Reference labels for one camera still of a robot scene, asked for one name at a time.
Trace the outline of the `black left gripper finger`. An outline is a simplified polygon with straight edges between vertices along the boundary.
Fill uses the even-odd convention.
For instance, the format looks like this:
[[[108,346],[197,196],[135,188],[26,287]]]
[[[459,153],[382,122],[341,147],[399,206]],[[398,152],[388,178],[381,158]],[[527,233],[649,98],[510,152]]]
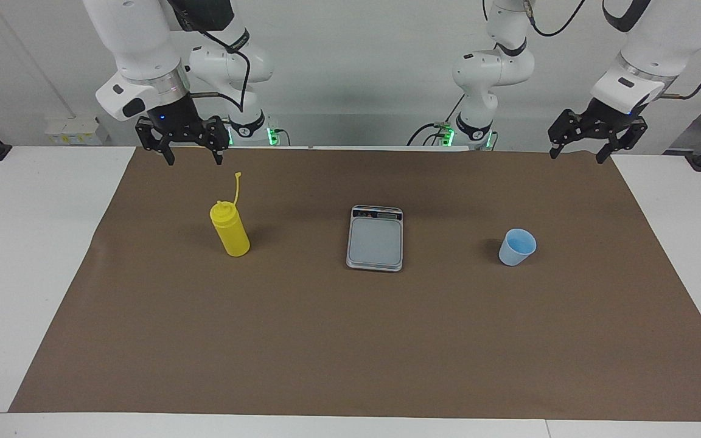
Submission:
[[[556,160],[565,146],[571,142],[581,141],[585,138],[584,131],[590,126],[590,118],[584,114],[577,114],[571,109],[562,111],[551,127],[548,128],[548,138],[551,142],[549,155]]]
[[[607,135],[606,144],[596,153],[596,163],[603,164],[612,153],[617,151],[631,150],[637,142],[639,142],[647,129],[648,125],[645,119],[643,119],[643,117],[637,117],[631,122],[629,127],[626,128],[621,137],[618,137],[616,133],[609,133],[609,135]]]

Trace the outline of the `yellow squeeze bottle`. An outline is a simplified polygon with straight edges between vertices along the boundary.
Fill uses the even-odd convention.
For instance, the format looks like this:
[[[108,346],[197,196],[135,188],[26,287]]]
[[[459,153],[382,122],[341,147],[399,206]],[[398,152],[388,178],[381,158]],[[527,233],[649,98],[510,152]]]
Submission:
[[[237,202],[241,192],[242,172],[236,172],[235,196],[232,201],[217,201],[209,211],[209,217],[219,239],[229,256],[244,256],[250,251],[251,243],[241,219]]]

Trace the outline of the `light blue plastic cup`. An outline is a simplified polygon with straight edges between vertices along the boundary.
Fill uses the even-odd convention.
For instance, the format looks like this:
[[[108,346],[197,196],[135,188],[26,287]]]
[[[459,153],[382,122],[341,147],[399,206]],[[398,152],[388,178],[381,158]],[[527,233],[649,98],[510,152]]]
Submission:
[[[523,228],[508,230],[498,250],[499,261],[506,266],[517,266],[537,250],[534,236]]]

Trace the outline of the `silver digital kitchen scale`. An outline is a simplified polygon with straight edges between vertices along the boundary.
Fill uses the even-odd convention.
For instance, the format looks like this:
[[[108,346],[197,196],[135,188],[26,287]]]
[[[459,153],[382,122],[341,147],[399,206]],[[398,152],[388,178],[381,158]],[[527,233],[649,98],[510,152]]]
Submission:
[[[347,267],[400,272],[403,267],[403,211],[396,207],[354,205],[350,210]]]

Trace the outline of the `brown paper table mat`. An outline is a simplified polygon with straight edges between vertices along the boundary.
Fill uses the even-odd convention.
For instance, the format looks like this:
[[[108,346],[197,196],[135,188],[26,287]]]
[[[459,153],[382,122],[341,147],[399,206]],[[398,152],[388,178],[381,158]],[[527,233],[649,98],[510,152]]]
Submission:
[[[175,154],[134,152],[11,411],[701,422],[701,314],[612,162]],[[403,211],[400,272],[347,267],[358,204]]]

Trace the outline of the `white wall socket box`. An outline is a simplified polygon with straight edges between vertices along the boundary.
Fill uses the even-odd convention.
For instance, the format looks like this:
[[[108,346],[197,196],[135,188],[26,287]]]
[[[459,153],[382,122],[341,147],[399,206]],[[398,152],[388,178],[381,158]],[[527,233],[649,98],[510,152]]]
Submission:
[[[103,146],[109,137],[95,116],[47,119],[44,135],[61,146]]]

